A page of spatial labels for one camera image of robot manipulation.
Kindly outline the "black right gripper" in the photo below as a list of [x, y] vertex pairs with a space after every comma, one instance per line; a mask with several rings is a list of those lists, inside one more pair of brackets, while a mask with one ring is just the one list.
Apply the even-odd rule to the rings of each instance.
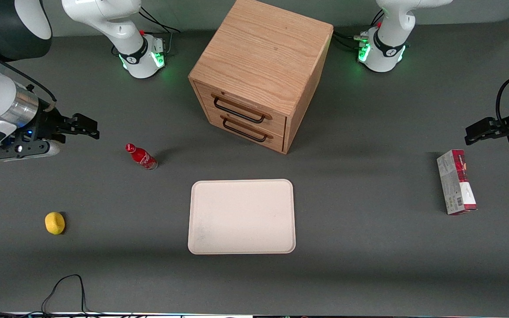
[[65, 117], [58, 110], [40, 111], [28, 124], [0, 143], [0, 160], [25, 160], [58, 155], [65, 135], [100, 139], [97, 121], [82, 114]]

